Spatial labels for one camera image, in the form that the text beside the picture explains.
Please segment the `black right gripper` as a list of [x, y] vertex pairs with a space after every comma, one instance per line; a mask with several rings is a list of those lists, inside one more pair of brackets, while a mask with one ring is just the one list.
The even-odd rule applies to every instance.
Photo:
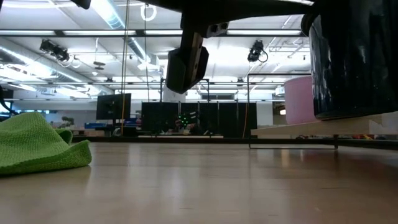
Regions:
[[178, 94], [203, 80], [209, 53], [203, 38], [220, 35], [227, 23], [264, 16], [305, 14], [311, 4], [280, 0], [142, 0], [142, 2], [182, 14], [180, 47], [168, 53], [165, 84]]

